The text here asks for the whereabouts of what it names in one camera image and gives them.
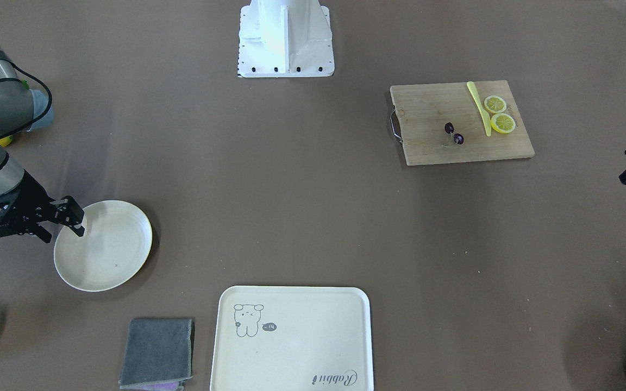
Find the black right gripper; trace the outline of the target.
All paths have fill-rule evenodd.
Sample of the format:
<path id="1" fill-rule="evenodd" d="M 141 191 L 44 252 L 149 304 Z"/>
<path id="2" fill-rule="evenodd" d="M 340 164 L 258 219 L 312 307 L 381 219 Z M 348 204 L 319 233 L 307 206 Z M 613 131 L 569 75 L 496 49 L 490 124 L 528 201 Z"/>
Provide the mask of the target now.
<path id="1" fill-rule="evenodd" d="M 84 210 L 72 196 L 54 200 L 29 173 L 12 191 L 0 195 L 0 238 L 33 235 L 50 243 L 52 234 L 40 223 L 64 225 L 77 237 L 85 234 Z"/>

